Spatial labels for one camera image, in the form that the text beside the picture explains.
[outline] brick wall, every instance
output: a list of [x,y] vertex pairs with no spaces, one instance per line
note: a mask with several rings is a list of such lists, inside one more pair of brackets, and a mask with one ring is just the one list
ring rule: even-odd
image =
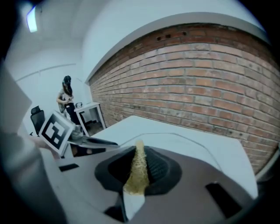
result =
[[90,86],[107,126],[138,115],[237,138],[255,173],[280,140],[279,68],[265,43],[233,28],[152,32],[103,64]]

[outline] fluorescent light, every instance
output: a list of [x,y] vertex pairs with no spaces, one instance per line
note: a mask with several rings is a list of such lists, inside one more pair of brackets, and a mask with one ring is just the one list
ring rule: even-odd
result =
[[37,31],[36,18],[35,18],[35,8],[36,8],[36,6],[33,9],[31,9],[31,11],[26,16],[27,25],[28,25],[29,31],[31,33]]

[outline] woman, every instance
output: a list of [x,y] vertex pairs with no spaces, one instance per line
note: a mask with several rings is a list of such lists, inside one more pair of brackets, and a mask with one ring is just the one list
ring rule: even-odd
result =
[[60,90],[56,102],[63,104],[67,113],[70,116],[70,119],[72,122],[74,122],[76,125],[80,125],[78,116],[76,112],[74,112],[75,106],[73,103],[73,91],[71,88],[71,77],[69,75],[65,76],[62,82],[62,89]]

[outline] black cap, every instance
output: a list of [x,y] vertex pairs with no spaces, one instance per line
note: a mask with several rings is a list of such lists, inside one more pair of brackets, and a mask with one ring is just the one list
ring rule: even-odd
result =
[[71,83],[71,77],[70,77],[69,75],[65,76],[64,79],[63,79],[63,82],[64,82],[65,84]]

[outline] ceiling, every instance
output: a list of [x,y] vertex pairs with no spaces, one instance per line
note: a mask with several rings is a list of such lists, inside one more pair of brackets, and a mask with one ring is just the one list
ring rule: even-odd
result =
[[45,0],[36,7],[38,31],[31,33],[22,19],[7,53],[20,60],[41,49],[82,43],[93,20],[109,0]]

